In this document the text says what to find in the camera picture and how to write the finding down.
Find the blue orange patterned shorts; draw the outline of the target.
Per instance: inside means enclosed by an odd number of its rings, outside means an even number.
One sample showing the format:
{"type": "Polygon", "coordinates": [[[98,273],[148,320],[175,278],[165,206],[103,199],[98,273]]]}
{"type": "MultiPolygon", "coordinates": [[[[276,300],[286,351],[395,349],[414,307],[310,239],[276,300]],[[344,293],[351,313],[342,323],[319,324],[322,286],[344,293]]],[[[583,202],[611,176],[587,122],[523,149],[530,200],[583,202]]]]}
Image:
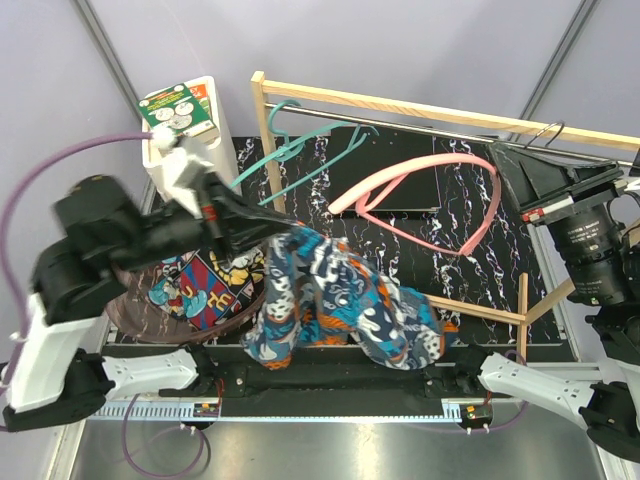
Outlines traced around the blue orange patterned shorts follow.
{"type": "Polygon", "coordinates": [[[264,302],[241,345],[268,369],[288,367],[300,347],[348,342],[396,370],[420,370],[444,354],[445,326],[428,297],[342,239],[298,226],[268,241],[264,267],[264,302]]]}

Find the comic print shorts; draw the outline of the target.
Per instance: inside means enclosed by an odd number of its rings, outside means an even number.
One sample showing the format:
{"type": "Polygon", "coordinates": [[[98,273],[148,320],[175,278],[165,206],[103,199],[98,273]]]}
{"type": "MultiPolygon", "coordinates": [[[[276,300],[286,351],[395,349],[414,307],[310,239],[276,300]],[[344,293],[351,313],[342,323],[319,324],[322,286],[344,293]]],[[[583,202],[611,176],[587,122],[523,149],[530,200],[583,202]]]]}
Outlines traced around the comic print shorts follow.
{"type": "Polygon", "coordinates": [[[263,278],[259,248],[230,263],[201,249],[162,260],[146,297],[171,317],[206,330],[247,309],[261,293],[263,278]]]}

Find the teal plastic hanger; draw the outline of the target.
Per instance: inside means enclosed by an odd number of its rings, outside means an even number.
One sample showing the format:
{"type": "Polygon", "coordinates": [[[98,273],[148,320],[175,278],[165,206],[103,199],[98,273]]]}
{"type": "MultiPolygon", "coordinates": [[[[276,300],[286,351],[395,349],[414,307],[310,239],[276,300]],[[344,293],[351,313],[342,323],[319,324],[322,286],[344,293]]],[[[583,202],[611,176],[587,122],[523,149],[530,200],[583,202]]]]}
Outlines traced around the teal plastic hanger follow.
{"type": "MultiPolygon", "coordinates": [[[[278,130],[278,129],[276,129],[273,126],[273,122],[274,122],[276,114],[279,113],[280,111],[282,111],[285,107],[300,107],[300,106],[301,106],[301,104],[298,101],[293,100],[293,99],[287,99],[287,100],[284,100],[284,101],[278,103],[272,109],[271,113],[267,117],[267,128],[268,128],[268,131],[270,133],[272,133],[272,134],[282,136],[283,139],[284,139],[284,143],[278,149],[276,149],[273,153],[265,155],[261,160],[259,160],[256,163],[254,163],[248,169],[244,170],[231,183],[231,187],[232,188],[239,186],[247,177],[249,177],[250,175],[255,173],[260,168],[265,167],[271,161],[275,161],[277,165],[281,165],[281,164],[284,164],[284,163],[288,162],[289,160],[292,160],[292,159],[296,158],[301,153],[301,151],[304,149],[306,142],[308,140],[310,140],[311,138],[318,137],[318,136],[323,136],[324,134],[331,133],[333,130],[336,130],[338,128],[343,128],[343,127],[350,126],[349,122],[337,121],[337,122],[328,124],[328,125],[326,125],[324,127],[321,127],[319,129],[312,130],[311,132],[308,132],[307,134],[302,135],[302,136],[298,137],[295,140],[291,140],[288,132],[286,130],[278,130]]],[[[353,130],[353,133],[352,133],[351,138],[349,140],[349,143],[347,144],[347,146],[345,147],[345,149],[341,153],[337,154],[332,159],[327,160],[323,165],[319,166],[318,168],[316,168],[315,170],[313,170],[310,173],[306,174],[305,176],[297,179],[295,182],[293,182],[292,184],[284,187],[280,191],[273,192],[269,197],[267,197],[264,200],[262,200],[259,203],[259,205],[260,206],[265,206],[268,203],[271,203],[271,202],[275,201],[276,199],[279,199],[280,197],[284,196],[289,191],[294,190],[295,188],[297,188],[301,184],[312,180],[314,177],[318,176],[319,174],[321,174],[325,170],[328,170],[331,166],[333,166],[334,164],[336,164],[337,162],[342,160],[345,156],[349,155],[350,153],[352,153],[353,151],[358,149],[369,138],[371,138],[373,136],[378,136],[378,135],[379,135],[379,132],[374,126],[363,125],[363,124],[354,124],[354,130],[353,130]]]]}

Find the pink foam hanger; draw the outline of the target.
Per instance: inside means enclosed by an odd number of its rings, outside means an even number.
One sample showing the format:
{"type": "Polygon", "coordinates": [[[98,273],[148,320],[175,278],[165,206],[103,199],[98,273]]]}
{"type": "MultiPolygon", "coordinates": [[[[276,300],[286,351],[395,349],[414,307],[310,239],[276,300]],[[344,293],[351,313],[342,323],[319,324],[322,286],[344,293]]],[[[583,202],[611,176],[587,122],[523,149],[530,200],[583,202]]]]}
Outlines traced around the pink foam hanger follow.
{"type": "Polygon", "coordinates": [[[471,149],[438,152],[427,135],[390,128],[371,134],[355,127],[340,127],[331,135],[330,154],[345,157],[329,167],[329,206],[333,215],[352,212],[399,237],[427,249],[455,256],[470,256],[497,216],[506,180],[488,155],[471,149]],[[480,176],[486,198],[477,207],[478,220],[455,243],[438,244],[393,226],[384,213],[437,213],[445,208],[445,175],[456,169],[480,176]]]}

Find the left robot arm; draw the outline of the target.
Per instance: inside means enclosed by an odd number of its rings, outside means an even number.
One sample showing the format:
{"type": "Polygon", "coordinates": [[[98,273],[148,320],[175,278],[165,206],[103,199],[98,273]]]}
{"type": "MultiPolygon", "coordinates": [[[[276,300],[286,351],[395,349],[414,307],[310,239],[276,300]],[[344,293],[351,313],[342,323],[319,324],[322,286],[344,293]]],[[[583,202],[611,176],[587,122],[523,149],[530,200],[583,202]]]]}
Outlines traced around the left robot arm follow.
{"type": "Polygon", "coordinates": [[[65,236],[37,259],[29,332],[2,367],[5,431],[71,424],[118,397],[203,396],[214,388],[215,366],[203,347],[179,343],[167,354],[116,359],[81,346],[106,306],[127,292],[125,273],[199,249],[230,261],[294,226],[213,173],[197,179],[195,192],[194,211],[170,201],[143,214],[115,178],[94,176],[55,204],[65,236]]]}

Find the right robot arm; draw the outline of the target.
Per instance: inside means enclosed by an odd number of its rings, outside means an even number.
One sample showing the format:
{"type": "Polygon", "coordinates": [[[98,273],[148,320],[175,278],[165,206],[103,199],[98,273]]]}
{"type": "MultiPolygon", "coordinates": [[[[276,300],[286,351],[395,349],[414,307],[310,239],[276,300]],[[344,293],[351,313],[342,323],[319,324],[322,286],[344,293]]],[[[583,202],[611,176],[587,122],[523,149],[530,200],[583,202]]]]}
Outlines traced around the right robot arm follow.
{"type": "Polygon", "coordinates": [[[567,299],[596,308],[585,318],[622,380],[582,387],[497,353],[454,371],[466,396],[486,389],[554,412],[622,459],[639,460],[639,246],[633,229],[613,219],[611,204],[639,194],[615,161],[564,163],[527,148],[489,148],[510,200],[523,220],[548,228],[573,290],[567,299]]]}

